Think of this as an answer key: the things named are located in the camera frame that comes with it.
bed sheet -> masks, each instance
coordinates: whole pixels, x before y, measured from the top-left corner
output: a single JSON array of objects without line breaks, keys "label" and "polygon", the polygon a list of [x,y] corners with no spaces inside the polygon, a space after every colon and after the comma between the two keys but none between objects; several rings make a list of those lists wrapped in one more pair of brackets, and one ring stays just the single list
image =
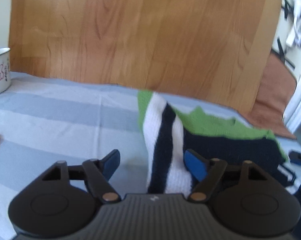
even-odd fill
[{"label": "bed sheet", "polygon": [[[55,161],[78,165],[118,149],[121,165],[111,184],[121,195],[146,191],[148,154],[137,122],[137,90],[23,73],[11,76],[11,87],[0,94],[0,240],[15,235],[7,216],[10,201]],[[208,114],[235,117],[249,126],[232,109],[162,95],[181,111],[201,106]],[[296,141],[278,140],[285,152],[301,151]],[[301,180],[301,168],[293,168]],[[84,188],[82,183],[72,183]]]}]

ribbed gray panel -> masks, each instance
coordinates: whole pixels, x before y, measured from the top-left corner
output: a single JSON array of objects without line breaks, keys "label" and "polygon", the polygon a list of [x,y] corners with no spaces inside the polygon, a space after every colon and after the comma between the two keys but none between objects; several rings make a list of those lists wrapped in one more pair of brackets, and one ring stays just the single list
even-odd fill
[{"label": "ribbed gray panel", "polygon": [[[221,226],[205,205],[182,195],[127,195],[104,205],[93,221],[73,235],[56,240],[248,240]],[[290,235],[271,240],[294,240]],[[34,240],[17,236],[15,240]]]}]

wood grain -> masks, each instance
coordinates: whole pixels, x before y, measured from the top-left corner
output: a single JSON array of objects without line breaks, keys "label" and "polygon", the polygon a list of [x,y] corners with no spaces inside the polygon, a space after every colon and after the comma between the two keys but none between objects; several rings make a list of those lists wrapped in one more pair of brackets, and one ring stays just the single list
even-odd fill
[{"label": "wood grain", "polygon": [[14,71],[254,104],[281,0],[12,0]]}]

brown cloth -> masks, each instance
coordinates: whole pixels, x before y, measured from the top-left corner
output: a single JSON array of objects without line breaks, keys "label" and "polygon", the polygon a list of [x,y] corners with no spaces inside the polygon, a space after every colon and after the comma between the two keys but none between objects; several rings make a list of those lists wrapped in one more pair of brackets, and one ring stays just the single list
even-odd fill
[{"label": "brown cloth", "polygon": [[294,94],[296,80],[284,63],[273,53],[270,54],[255,104],[248,114],[243,114],[253,126],[270,129],[275,135],[296,139],[283,123],[284,110]]}]

wooden board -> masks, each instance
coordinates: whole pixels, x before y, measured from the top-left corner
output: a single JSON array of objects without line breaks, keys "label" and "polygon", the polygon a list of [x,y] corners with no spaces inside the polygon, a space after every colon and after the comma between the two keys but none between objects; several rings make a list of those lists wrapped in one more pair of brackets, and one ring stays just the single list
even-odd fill
[{"label": "wooden board", "polygon": [[12,0],[13,71],[248,112],[281,0]]}]

